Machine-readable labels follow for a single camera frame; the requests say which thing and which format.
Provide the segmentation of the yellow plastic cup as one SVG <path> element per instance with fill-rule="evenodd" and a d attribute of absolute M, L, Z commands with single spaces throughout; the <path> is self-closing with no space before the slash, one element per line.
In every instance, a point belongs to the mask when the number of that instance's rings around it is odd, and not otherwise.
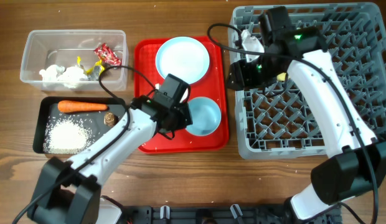
<path fill-rule="evenodd" d="M 289 77 L 287 73 L 280 73 L 279 75 L 276 76 L 276 79 L 279 82 L 286 82 L 289 79 Z"/>

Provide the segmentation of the blue plastic bowl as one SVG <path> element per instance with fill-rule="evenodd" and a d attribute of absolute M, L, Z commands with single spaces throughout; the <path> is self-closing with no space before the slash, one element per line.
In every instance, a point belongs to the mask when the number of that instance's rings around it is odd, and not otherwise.
<path fill-rule="evenodd" d="M 222 114 L 219 105 L 207 97 L 196 97 L 188 102 L 192 124 L 186 131 L 194 136 L 208 136 L 220 125 Z"/>

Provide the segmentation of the brown food lump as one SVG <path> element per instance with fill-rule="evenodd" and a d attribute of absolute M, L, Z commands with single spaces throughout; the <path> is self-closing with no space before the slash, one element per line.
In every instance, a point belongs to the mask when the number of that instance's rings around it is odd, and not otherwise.
<path fill-rule="evenodd" d="M 112 128 L 117 124 L 118 117 L 111 112 L 106 112 L 103 118 L 103 122 L 105 125 Z"/>

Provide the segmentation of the yellow snack wrapper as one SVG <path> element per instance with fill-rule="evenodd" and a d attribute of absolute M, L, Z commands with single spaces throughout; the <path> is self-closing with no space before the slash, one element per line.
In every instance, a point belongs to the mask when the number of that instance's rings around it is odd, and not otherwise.
<path fill-rule="evenodd" d="M 77 57 L 77 67 L 83 70 L 83 73 L 87 76 L 88 81 L 98 81 L 100 74 L 104 71 L 105 67 L 102 65 L 102 60 L 97 61 L 92 68 L 85 70 L 81 64 L 80 56 Z"/>

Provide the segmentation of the red snack wrapper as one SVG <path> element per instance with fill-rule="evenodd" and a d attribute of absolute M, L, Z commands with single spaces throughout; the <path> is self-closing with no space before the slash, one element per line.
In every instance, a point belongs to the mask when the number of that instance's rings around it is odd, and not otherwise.
<path fill-rule="evenodd" d="M 98 58 L 111 66 L 121 65 L 121 59 L 114 53 L 114 51 L 106 44 L 103 43 L 94 50 L 94 53 Z"/>

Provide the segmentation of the white cooked rice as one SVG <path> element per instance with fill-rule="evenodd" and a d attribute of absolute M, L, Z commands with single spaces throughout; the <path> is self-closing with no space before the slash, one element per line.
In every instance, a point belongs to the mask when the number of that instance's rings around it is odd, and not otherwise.
<path fill-rule="evenodd" d="M 43 151 L 48 154 L 77 154 L 90 146 L 92 131 L 82 124 L 60 119 L 46 126 Z"/>

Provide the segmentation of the white napkin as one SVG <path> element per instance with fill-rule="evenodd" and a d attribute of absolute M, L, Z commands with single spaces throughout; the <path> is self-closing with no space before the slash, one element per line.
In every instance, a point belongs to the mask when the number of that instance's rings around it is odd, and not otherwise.
<path fill-rule="evenodd" d="M 51 85 L 62 84 L 59 76 L 63 74 L 65 67 L 56 64 L 50 65 L 46 69 L 41 69 L 39 75 L 42 77 L 42 86 L 47 88 Z"/>
<path fill-rule="evenodd" d="M 58 82 L 63 82 L 64 86 L 71 89 L 78 88 L 82 81 L 88 81 L 84 69 L 80 67 L 68 67 L 61 75 L 57 77 Z"/>

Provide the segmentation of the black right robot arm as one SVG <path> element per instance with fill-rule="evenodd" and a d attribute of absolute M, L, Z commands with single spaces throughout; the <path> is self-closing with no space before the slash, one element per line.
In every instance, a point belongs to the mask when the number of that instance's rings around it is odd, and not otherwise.
<path fill-rule="evenodd" d="M 284 219 L 303 223 L 343 201 L 373 193 L 386 175 L 386 140 L 377 139 L 343 89 L 326 39 L 314 27 L 298 28 L 284 6 L 259 17 L 260 36 L 236 29 L 234 50 L 244 57 L 230 66 L 228 87 L 267 86 L 285 73 L 299 88 L 322 134 L 328 159 L 311 171 L 311 182 L 289 198 Z"/>

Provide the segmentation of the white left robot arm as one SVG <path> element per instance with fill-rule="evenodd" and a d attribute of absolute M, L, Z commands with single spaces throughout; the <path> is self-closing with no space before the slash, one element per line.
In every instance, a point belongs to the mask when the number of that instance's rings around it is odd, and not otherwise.
<path fill-rule="evenodd" d="M 152 96 L 141 95 L 123 117 L 91 146 L 43 166 L 32 200 L 21 215 L 36 223 L 121 223 L 123 207 L 101 190 L 110 175 L 155 135 L 167 136 L 192 124 L 186 101 L 188 83 L 168 75 Z"/>

